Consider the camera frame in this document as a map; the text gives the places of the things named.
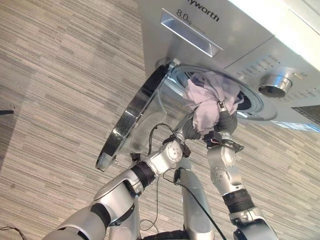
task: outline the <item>purple cloth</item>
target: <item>purple cloth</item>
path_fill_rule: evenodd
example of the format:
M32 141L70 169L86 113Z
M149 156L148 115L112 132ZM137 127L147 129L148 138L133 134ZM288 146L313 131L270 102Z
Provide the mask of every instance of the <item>purple cloth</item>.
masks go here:
M184 98L194 110L193 127L201 134L206 134L219 122L218 101L233 114L243 98L239 98L240 87L234 80L213 71L194 73L188 80Z

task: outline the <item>wood-grain floor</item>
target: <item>wood-grain floor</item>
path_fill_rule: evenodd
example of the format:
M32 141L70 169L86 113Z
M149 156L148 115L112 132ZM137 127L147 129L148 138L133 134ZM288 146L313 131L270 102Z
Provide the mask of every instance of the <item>wood-grain floor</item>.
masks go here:
M0 0L0 109L15 111L0 116L0 227L40 240L126 169L127 156L105 173L95 162L145 79L135 1ZM173 115L169 108L174 127ZM243 181L279 239L319 240L320 135L240 124L234 139L245 146L237 158ZM213 217L233 239L204 144L189 146ZM182 228L180 191L160 180L160 231ZM140 199L142 219L155 217L155 192L153 183ZM0 239L18 237L0 231Z

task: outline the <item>front-loading washing machine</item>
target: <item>front-loading washing machine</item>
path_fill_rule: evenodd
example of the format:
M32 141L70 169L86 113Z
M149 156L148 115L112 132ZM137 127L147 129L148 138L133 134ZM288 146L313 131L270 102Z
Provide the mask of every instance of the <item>front-loading washing machine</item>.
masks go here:
M139 0L148 79L96 167L140 153L155 124L190 112L183 94L194 73L214 71L239 84L240 122L320 133L320 6L313 3Z

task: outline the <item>cable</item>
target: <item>cable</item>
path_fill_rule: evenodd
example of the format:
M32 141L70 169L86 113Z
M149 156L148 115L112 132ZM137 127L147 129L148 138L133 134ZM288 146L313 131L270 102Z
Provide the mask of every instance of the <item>cable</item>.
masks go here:
M191 196L194 198L194 200L196 201L196 203L199 205L199 207L203 210L203 212L205 213L205 215L209 218L209 220L211 221L211 223L214 225L214 227L216 228L216 230L219 232L219 234L221 235L223 240L227 240L227 238L225 237L225 235L223 234L223 232L220 230L220 228L218 227L218 225L216 224L216 222L212 219L212 217L210 216L210 214L207 212L207 210L201 205L201 203L198 201L197 197L193 194L193 192L187 188L185 185L181 184L181 183L177 183L177 182L173 182L170 181L169 179L165 178L165 173L162 175L164 180L167 180L168 182L175 184L175 185L179 185L181 187L184 187L190 194Z
M149 151L148 151L148 156L151 154L151 149L152 149L152 137L153 137L153 135L154 135L154 131L155 131L156 129L158 129L158 126L165 126L165 127L167 127L167 128L172 132L173 135L176 135L176 133L174 132L174 130L173 130L168 124L158 123L157 125L155 125L155 126L152 128L152 130L151 130L151 132L150 132L150 135L149 135Z
M166 170L163 174L165 174L166 172L168 172L169 170L172 170L172 169L176 169L176 168L175 168L175 167L169 168L169 169ZM146 221L146 222L151 223L151 226L148 227L148 228L146 228L146 229L142 229L141 226L140 226L140 230L141 230L141 231L148 231L148 230L151 229L152 227L155 227L157 233L159 233L159 230L158 230L158 228L157 228L156 225L155 225L155 224L156 224L156 221L157 221L157 219L158 219L158 213L159 213L159 208L158 208L158 206L159 206L159 201L158 201L159 179L160 179L160 177L158 177L158 179L157 179L157 181L156 181L156 215L155 215L155 219L154 219L154 221L151 221L151 220L149 220L149 219L142 219L142 220L140 221L140 224L141 224L143 221Z
M12 229L16 230L20 234L22 240L27 240L25 235L18 228L14 227L14 226L4 226L4 227L0 228L1 231L7 231L7 230L12 230Z

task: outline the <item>cloth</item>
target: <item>cloth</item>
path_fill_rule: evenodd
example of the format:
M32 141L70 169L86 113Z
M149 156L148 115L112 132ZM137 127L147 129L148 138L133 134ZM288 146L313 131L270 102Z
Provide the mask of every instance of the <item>cloth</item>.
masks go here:
M183 97L194 111L193 127L202 135L207 134L219 122L218 101L232 115L238 104L244 101L240 87L234 80L213 71L194 73L188 79Z

